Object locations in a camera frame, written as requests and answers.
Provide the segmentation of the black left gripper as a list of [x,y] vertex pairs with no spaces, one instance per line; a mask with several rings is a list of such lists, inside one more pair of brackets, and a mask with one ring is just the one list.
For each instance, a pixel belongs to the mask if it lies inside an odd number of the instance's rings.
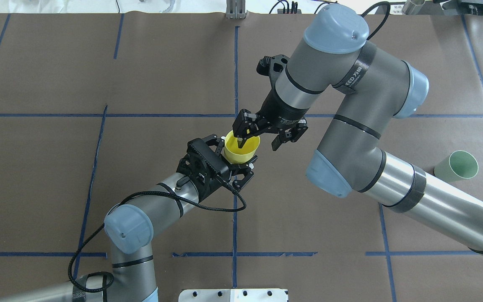
[[[241,191],[253,178],[253,163],[258,156],[253,156],[245,163],[231,163],[223,156],[225,140],[216,134],[196,138],[187,143],[187,153],[180,159],[177,172],[188,176],[195,185],[200,197],[208,197],[218,188],[225,187],[232,191]],[[242,179],[232,181],[234,176]]]

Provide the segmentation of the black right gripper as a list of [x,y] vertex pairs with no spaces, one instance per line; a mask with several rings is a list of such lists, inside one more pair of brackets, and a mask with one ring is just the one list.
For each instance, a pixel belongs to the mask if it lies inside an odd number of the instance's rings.
[[257,114],[241,109],[236,116],[232,128],[238,148],[243,148],[249,138],[264,133],[278,134],[271,143],[273,151],[289,141],[295,143],[308,129],[307,120],[301,119],[307,111],[287,105],[276,88],[271,88]]

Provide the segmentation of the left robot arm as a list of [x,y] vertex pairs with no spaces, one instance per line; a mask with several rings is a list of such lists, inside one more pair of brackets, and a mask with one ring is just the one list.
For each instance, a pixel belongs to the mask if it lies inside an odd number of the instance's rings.
[[[0,297],[0,302],[157,302],[153,238],[194,208],[227,213],[245,209],[240,191],[253,177],[259,145],[258,136],[242,139],[231,133],[189,141],[174,174],[109,210],[73,254],[68,281]],[[112,271],[75,278],[79,254],[102,231],[110,240]]]

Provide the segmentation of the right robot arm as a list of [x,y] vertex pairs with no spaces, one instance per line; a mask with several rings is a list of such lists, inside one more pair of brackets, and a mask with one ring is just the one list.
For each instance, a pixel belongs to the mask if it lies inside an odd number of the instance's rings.
[[340,198],[364,193],[483,256],[483,201],[378,147],[392,118],[407,118],[422,105],[429,82],[368,37],[367,22],[354,10],[324,6],[291,57],[261,59],[257,72],[270,78],[270,93],[257,113],[238,113],[234,136],[240,146],[264,133],[276,134],[274,150],[293,143],[305,131],[305,113],[334,88],[345,97],[307,178]]

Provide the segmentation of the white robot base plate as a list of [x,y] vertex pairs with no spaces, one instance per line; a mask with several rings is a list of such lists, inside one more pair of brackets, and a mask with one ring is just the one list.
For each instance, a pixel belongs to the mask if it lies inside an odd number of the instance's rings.
[[289,302],[288,290],[256,289],[192,289],[179,294],[179,302]]

